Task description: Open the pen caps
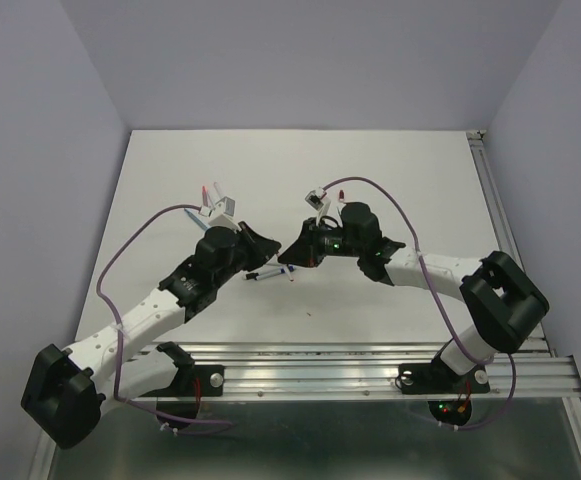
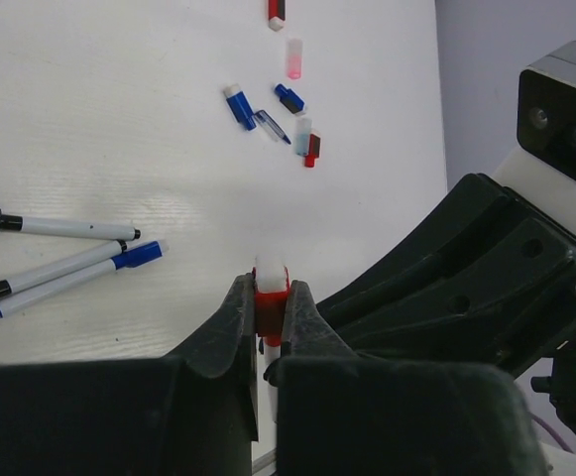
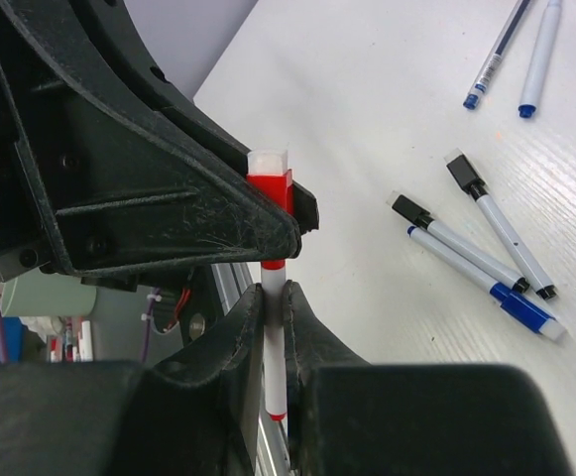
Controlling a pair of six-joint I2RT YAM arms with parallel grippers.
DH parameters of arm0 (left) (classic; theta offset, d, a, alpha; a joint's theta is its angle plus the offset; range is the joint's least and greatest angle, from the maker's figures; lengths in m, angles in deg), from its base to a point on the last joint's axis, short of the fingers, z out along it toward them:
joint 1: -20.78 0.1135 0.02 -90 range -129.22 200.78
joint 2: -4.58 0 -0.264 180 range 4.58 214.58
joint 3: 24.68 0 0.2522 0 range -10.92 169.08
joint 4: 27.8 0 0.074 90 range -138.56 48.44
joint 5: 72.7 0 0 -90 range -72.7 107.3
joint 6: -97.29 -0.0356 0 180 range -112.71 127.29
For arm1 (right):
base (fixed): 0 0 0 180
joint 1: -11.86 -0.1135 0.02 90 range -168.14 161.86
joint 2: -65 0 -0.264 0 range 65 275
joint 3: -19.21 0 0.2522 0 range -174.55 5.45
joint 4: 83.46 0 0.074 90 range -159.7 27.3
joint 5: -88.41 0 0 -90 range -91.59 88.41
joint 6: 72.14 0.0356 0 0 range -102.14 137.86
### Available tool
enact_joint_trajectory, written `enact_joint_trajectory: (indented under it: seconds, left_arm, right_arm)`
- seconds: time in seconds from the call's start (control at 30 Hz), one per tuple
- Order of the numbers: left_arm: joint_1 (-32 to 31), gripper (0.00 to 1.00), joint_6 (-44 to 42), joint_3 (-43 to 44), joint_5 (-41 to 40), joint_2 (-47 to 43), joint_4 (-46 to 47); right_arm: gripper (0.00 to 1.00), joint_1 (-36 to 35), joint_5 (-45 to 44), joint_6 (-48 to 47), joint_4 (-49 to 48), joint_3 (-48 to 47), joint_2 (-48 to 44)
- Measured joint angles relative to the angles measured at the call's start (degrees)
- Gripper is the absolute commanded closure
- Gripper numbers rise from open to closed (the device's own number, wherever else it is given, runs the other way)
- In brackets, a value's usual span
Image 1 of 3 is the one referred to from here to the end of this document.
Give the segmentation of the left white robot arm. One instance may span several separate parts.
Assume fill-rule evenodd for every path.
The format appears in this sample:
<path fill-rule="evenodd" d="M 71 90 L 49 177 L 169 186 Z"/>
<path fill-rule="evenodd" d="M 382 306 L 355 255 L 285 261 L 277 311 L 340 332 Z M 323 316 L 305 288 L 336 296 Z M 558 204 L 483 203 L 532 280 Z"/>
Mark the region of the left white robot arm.
<path fill-rule="evenodd" d="M 36 354 L 21 406 L 62 449 L 83 441 L 103 415 L 103 405 L 118 399 L 105 392 L 121 366 L 157 337 L 189 322 L 209 307 L 218 290 L 235 275 L 251 272 L 280 250 L 241 222 L 236 228 L 213 226 L 192 255 L 162 279 L 125 315 L 65 348 L 50 344 Z"/>

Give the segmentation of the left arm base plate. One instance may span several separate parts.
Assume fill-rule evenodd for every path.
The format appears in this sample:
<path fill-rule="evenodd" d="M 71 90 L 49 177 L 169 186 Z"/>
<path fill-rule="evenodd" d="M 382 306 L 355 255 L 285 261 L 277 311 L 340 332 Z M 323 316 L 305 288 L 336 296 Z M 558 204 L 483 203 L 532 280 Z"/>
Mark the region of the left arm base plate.
<path fill-rule="evenodd" d="M 195 364 L 178 369 L 174 379 L 165 387 L 149 390 L 142 397 L 192 398 L 221 397 L 225 380 L 225 366 L 221 364 Z"/>

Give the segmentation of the white marker red end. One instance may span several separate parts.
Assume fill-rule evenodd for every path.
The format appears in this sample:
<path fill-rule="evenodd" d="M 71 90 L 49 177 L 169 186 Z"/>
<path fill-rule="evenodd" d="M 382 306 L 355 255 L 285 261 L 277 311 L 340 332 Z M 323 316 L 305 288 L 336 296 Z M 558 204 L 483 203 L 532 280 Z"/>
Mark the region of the white marker red end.
<path fill-rule="evenodd" d="M 218 182 L 214 182 L 213 183 L 214 186 L 214 190 L 217 193 L 217 196 L 219 199 L 222 199 L 225 197 L 225 194 L 223 192 L 223 189 L 221 188 L 220 184 Z"/>

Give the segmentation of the pink highlighter pen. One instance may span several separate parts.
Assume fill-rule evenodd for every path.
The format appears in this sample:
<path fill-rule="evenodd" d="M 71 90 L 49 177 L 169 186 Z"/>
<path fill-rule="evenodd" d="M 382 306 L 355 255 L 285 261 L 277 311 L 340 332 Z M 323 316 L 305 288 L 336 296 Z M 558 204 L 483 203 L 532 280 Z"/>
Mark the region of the pink highlighter pen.
<path fill-rule="evenodd" d="M 202 202 L 205 207 L 210 206 L 210 200 L 206 186 L 202 186 Z"/>

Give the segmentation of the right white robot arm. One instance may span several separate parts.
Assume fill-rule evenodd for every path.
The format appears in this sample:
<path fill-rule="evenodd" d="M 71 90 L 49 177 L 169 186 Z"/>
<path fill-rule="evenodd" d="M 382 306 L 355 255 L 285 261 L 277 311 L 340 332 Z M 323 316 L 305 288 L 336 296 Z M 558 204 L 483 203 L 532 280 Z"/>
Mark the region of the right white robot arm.
<path fill-rule="evenodd" d="M 368 205 L 343 207 L 341 223 L 306 219 L 297 240 L 280 256 L 284 264 L 316 268 L 328 256 L 356 259 L 370 280 L 429 291 L 464 303 L 472 324 L 450 340 L 422 368 L 403 367 L 402 389 L 439 391 L 461 384 L 478 365 L 498 353 L 514 354 L 549 311 L 549 302 L 514 259 L 502 251 L 484 258 L 423 254 L 384 236 Z"/>

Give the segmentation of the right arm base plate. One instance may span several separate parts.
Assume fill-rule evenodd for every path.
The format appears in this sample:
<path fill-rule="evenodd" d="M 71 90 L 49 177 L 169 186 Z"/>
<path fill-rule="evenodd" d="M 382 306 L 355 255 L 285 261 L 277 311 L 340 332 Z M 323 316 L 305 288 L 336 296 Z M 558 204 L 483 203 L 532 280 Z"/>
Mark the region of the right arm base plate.
<path fill-rule="evenodd" d="M 477 371 L 477 368 L 473 368 L 464 375 L 457 375 L 443 364 L 404 363 L 399 366 L 394 382 L 405 395 L 489 393 L 489 382 L 479 383 L 475 377 Z"/>

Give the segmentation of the light blue highlighter pen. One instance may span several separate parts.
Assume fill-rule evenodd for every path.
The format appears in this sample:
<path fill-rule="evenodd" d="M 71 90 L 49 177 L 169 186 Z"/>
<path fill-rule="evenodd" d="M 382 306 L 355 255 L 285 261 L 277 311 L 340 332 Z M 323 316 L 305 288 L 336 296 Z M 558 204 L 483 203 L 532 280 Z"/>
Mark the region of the light blue highlighter pen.
<path fill-rule="evenodd" d="M 200 219 L 198 218 L 191 210 L 189 209 L 184 209 L 186 215 L 195 223 L 195 225 L 197 225 L 201 230 L 206 231 L 208 230 L 208 226 Z"/>

